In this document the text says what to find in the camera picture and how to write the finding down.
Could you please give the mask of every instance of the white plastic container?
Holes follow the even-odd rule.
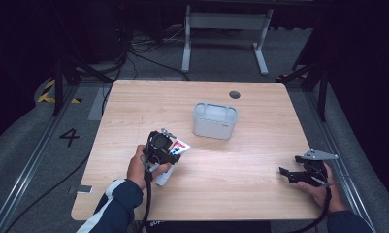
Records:
[[[237,118],[237,109],[232,106],[198,103],[194,107],[193,133],[216,139],[230,139]]]

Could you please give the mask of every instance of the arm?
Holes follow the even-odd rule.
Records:
[[[138,145],[130,161],[126,180],[116,180],[106,190],[97,205],[96,212],[78,232],[127,232],[128,224],[134,220],[134,208],[143,202],[145,166],[141,160],[143,148]],[[159,166],[152,176],[166,172],[171,164]]]
[[[331,168],[324,163],[327,169],[328,183],[331,183],[331,200],[328,209],[327,228],[330,233],[333,232],[372,232],[368,224],[359,216],[349,211],[341,200],[339,189],[334,185],[334,176]],[[298,182],[297,186],[303,191],[309,193],[315,202],[324,208],[326,191],[323,186],[314,187],[308,183]]]

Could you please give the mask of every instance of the table leg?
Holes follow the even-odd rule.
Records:
[[[184,45],[184,54],[182,56],[182,72],[188,72],[190,70],[190,55],[191,55],[191,41],[190,41],[190,17],[191,9],[190,6],[187,6],[185,13],[185,45]]]
[[[266,39],[267,31],[269,30],[270,21],[273,15],[273,10],[268,10],[266,13],[266,18],[263,22],[263,26],[261,28],[260,41],[258,43],[254,43],[254,53],[257,58],[258,66],[260,67],[260,72],[263,76],[267,76],[269,74],[269,70],[266,65],[266,61],[263,56],[263,52],[261,49],[263,48],[264,40]]]

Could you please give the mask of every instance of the wooden table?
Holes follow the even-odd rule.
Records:
[[[229,92],[236,90],[239,99]],[[198,102],[237,108],[230,140],[192,133]],[[317,218],[311,197],[278,167],[302,171],[294,160],[309,150],[307,139],[280,83],[116,81],[87,163],[72,217],[85,220],[114,179],[126,177],[138,144],[166,128],[191,146],[165,186],[153,184],[150,220]],[[144,203],[135,209],[142,219]]]

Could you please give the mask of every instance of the sleeve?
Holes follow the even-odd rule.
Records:
[[[330,233],[373,233],[369,225],[350,211],[333,212],[328,216],[327,229]]]
[[[95,214],[79,229],[85,232],[127,232],[134,208],[143,202],[143,192],[132,181],[116,180],[100,200]]]

